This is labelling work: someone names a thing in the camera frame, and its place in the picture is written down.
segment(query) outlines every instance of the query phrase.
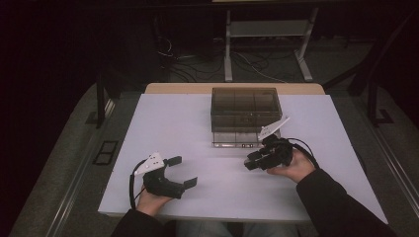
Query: white tag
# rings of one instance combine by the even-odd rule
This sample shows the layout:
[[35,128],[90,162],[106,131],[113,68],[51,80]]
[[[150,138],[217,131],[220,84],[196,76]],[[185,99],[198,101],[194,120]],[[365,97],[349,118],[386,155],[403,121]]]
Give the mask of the white tag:
[[164,162],[160,156],[160,153],[154,152],[148,157],[148,159],[142,165],[138,167],[138,169],[136,169],[134,174],[137,176],[137,175],[145,174],[153,170],[160,169],[162,167],[164,167]]
[[281,126],[283,126],[289,120],[290,120],[290,117],[283,115],[281,120],[278,120],[267,126],[262,126],[262,130],[261,130],[261,133],[258,135],[258,139],[263,140],[269,135],[274,134],[278,129],[280,129]]

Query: white metal stand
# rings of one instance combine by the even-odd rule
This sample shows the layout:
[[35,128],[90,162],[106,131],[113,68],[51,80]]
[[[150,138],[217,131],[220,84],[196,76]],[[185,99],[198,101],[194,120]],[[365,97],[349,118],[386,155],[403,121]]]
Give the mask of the white metal stand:
[[258,22],[231,22],[230,11],[227,11],[225,31],[225,82],[232,82],[230,39],[239,37],[291,37],[303,36],[301,47],[294,52],[299,69],[305,82],[312,82],[313,78],[304,60],[305,50],[311,37],[318,8],[311,11],[308,20],[291,21],[258,21]]

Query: table leg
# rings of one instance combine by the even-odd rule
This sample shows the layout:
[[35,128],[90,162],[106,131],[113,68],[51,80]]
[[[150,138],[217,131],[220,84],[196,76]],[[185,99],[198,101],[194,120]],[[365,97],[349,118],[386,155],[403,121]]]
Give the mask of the table leg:
[[305,82],[312,82],[313,78],[308,69],[308,66],[304,59],[305,50],[307,49],[308,42],[310,41],[311,32],[314,27],[314,22],[317,17],[318,8],[314,8],[311,11],[310,18],[308,20],[307,27],[305,28],[304,37],[302,39],[302,45],[299,50],[294,52],[296,61],[298,62],[299,69],[301,70],[302,76],[304,77]]
[[226,30],[225,30],[225,57],[224,57],[224,76],[225,82],[232,82],[233,76],[231,71],[231,58],[230,58],[230,11],[227,11]]

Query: person's arm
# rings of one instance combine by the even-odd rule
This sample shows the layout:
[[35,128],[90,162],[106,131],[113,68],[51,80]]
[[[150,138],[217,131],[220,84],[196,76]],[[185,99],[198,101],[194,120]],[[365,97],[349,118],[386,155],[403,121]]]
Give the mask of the person's arm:
[[295,150],[288,167],[268,170],[297,183],[296,190],[320,236],[396,236],[394,232],[323,170],[315,170],[304,155]]
[[160,208],[171,200],[170,197],[159,197],[144,190],[139,196],[136,209],[130,209],[118,223],[113,237],[160,237],[163,236],[163,225],[154,218]]

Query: cable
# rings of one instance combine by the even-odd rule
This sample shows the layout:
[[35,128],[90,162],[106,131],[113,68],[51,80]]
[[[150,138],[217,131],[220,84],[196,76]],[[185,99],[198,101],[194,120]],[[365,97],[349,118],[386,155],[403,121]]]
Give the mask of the cable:
[[167,57],[173,57],[174,56],[174,54],[173,54],[173,52],[171,52],[171,50],[172,50],[172,42],[171,41],[169,41],[168,39],[166,39],[166,38],[163,38],[163,37],[158,37],[160,40],[166,40],[168,43],[169,43],[169,48],[166,50],[166,52],[162,52],[162,51],[160,51],[160,50],[157,50],[157,53],[158,54],[160,54],[160,55],[163,55],[163,56],[167,56]]
[[178,73],[178,72],[176,72],[174,70],[169,70],[169,71],[172,72],[172,73],[174,73],[174,74],[176,74],[176,75],[178,75],[181,79],[183,78],[184,79],[183,81],[189,82],[188,78],[186,78],[184,75],[182,75],[182,74],[180,74],[180,73]]
[[[283,43],[278,43],[276,40],[274,40],[274,46],[275,46],[275,48],[279,48],[280,47],[280,45],[282,45]],[[262,69],[264,69],[264,68],[267,68],[268,66],[269,66],[269,63],[271,62],[271,60],[280,60],[280,59],[284,59],[284,58],[288,58],[288,57],[290,57],[290,56],[293,56],[294,55],[294,53],[293,53],[293,51],[291,51],[291,52],[288,52],[286,55],[284,55],[284,56],[276,56],[276,57],[274,57],[273,56],[273,54],[274,54],[274,49],[273,50],[270,50],[269,51],[269,53],[268,53],[268,55],[262,55],[261,53],[259,53],[259,51],[260,50],[256,50],[256,49],[258,49],[258,46],[254,46],[253,44],[249,44],[249,45],[247,45],[246,46],[246,48],[250,48],[251,49],[251,53],[249,53],[249,52],[247,52],[248,54],[250,54],[250,55],[252,55],[252,56],[254,56],[254,57],[257,57],[257,58],[261,58],[260,60],[256,60],[256,61],[252,61],[250,64],[248,63],[248,62],[246,62],[247,64],[249,64],[250,66],[252,66],[253,65],[253,70],[255,70],[256,69],[256,71],[258,71],[258,73],[262,73]],[[234,60],[234,63],[237,65],[237,66],[239,66],[241,69],[243,69],[244,71],[248,71],[248,72],[250,72],[249,70],[247,70],[246,68],[244,68],[244,67],[242,67],[239,63],[237,63],[237,61],[235,61]],[[294,80],[295,79],[295,72],[293,72],[293,73],[288,73],[288,72],[283,72],[284,74],[285,74],[285,76],[281,76],[280,78],[277,76],[277,75],[279,75],[279,74],[281,74],[281,73],[278,73],[278,74],[276,74],[275,76],[272,76],[272,75],[270,75],[270,76],[268,76],[268,78],[270,78],[270,79],[273,79],[273,78],[275,78],[274,80],[280,80],[280,81],[283,81],[283,79],[288,79],[288,80],[290,80],[290,79],[292,79],[292,80]]]
[[200,79],[205,80],[205,81],[208,81],[208,80],[210,80],[210,79],[212,79],[213,77],[216,77],[216,76],[220,76],[222,81],[224,81],[224,79],[225,79],[224,74],[212,74],[208,78],[201,77]]
[[[216,69],[214,69],[214,70],[207,70],[207,71],[204,71],[204,70],[200,70],[200,69],[198,69],[197,67],[195,67],[195,66],[193,66],[193,65],[199,65],[199,64],[204,64],[204,63],[211,63],[211,62],[213,62],[213,60],[211,60],[211,61],[197,61],[197,62],[194,62],[194,63],[182,63],[182,62],[174,62],[174,65],[176,65],[176,66],[180,66],[180,67],[186,67],[186,69],[181,69],[181,68],[178,68],[178,67],[175,67],[175,66],[172,66],[174,69],[176,69],[177,71],[181,71],[181,72],[183,72],[183,73],[188,73],[186,70],[193,70],[194,72],[195,72],[195,77],[193,77],[191,74],[189,74],[188,73],[188,75],[195,81],[195,82],[197,82],[196,81],[196,79],[195,78],[198,78],[198,79],[202,79],[202,80],[205,80],[205,81],[207,81],[207,80],[209,80],[210,78],[212,78],[212,77],[214,77],[214,76],[218,76],[218,75],[221,75],[221,74],[213,74],[213,73],[216,73],[216,72],[218,72],[218,71],[220,71],[221,70],[221,68],[222,68],[222,65],[223,65],[223,63],[222,63],[222,60],[220,60],[220,64],[217,66],[217,68]],[[204,74],[212,74],[212,75],[210,75],[209,77],[203,77],[203,76],[200,76],[199,75],[199,73],[204,73]]]
[[185,73],[186,75],[188,75],[189,77],[191,77],[194,82],[197,82],[197,79],[195,79],[195,77],[193,75],[191,75],[190,73],[186,72],[185,70],[182,70],[182,69],[179,69],[179,68],[176,68],[176,67],[173,67],[173,66],[172,66],[172,68],[175,69],[177,72]]
[[132,209],[135,209],[135,199],[142,192],[141,191],[136,197],[133,196],[133,183],[135,181],[135,171],[138,169],[140,165],[144,164],[145,161],[146,160],[142,160],[138,164],[136,164],[135,168],[133,168],[132,174],[129,176],[129,203]]
[[272,79],[272,80],[275,80],[275,81],[279,81],[279,82],[282,82],[282,83],[287,83],[286,81],[283,81],[283,80],[281,80],[281,79],[278,79],[278,78],[275,78],[275,77],[271,77],[271,76],[268,76],[268,75],[265,75],[265,74],[263,74],[262,72],[260,72],[260,71],[258,71],[253,65],[252,65],[252,63],[251,62],[249,62],[249,60],[247,60],[247,58],[245,57],[245,56],[243,56],[242,54],[240,54],[240,53],[238,53],[238,52],[232,52],[232,53],[235,53],[235,54],[237,54],[237,55],[239,55],[239,56],[241,56],[244,60],[246,60],[246,62],[249,64],[249,66],[251,66],[254,70],[255,70],[255,72],[256,73],[258,73],[258,74],[260,74],[261,76],[264,76],[264,77],[266,77],[266,78],[269,78],[269,79]]
[[[259,71],[260,72],[263,69],[267,68],[266,66],[264,67],[264,66],[262,66],[262,65],[260,65],[260,64],[258,64],[256,62],[250,62],[249,60],[246,60],[246,58],[242,54],[241,54],[241,56],[239,54],[240,53],[231,52],[231,58],[234,59],[234,63],[237,66],[239,66],[241,69],[243,69],[244,71],[254,72],[256,70],[256,71]],[[243,64],[245,64],[247,66],[251,66],[252,67],[252,70],[248,70],[247,68],[242,67],[240,64],[237,63],[237,61],[238,62],[241,62],[241,63],[243,63]]]
[[287,138],[287,139],[288,139],[288,140],[296,140],[296,141],[301,142],[302,144],[304,144],[304,145],[308,148],[308,150],[310,151],[311,156],[313,156],[313,157],[314,157],[314,154],[313,154],[313,152],[311,151],[310,147],[307,145],[307,143],[303,142],[303,141],[302,141],[302,140],[300,140],[300,139],[296,139],[296,138]]
[[144,190],[145,190],[145,188],[142,188],[142,189],[141,189],[141,191],[138,193],[138,195],[136,195],[136,196],[135,196],[135,198],[134,198],[134,199],[137,199],[137,198],[138,198],[138,196],[140,196]]

